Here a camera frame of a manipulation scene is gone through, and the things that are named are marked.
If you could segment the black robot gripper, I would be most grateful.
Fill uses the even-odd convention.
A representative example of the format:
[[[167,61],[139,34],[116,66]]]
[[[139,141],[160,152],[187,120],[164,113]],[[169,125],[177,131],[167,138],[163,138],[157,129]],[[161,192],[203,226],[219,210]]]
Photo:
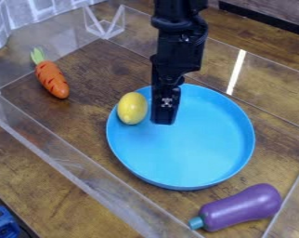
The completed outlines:
[[[157,125],[175,123],[181,99],[177,86],[184,74],[201,68],[208,24],[200,12],[207,8],[208,0],[155,0],[151,25],[159,37],[151,62],[163,86],[151,90],[151,121]]]

